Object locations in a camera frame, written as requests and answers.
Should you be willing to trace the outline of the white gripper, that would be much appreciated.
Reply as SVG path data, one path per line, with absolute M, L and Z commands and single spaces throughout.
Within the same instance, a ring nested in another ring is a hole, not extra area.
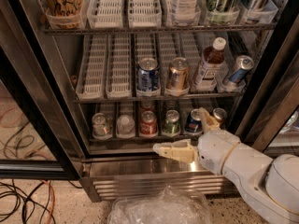
M 203 134 L 198 139 L 198 149 L 190 139 L 176 142 L 157 143 L 153 151 L 161 157 L 185 163 L 198 160 L 201 165 L 215 175 L 220 175 L 222 166 L 229 153 L 240 144 L 240 139 L 225 130 L 220 130 L 220 124 L 203 107 L 199 108 L 199 117 L 202 121 Z

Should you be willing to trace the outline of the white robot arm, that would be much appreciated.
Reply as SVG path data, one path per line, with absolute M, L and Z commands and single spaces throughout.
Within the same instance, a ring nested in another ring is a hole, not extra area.
M 199 117 L 204 134 L 197 146 L 184 139 L 156 144 L 153 150 L 176 161 L 198 161 L 211 173 L 226 177 L 244 202 L 270 224 L 299 224 L 299 157 L 282 154 L 272 159 L 223 130 L 204 108 Z

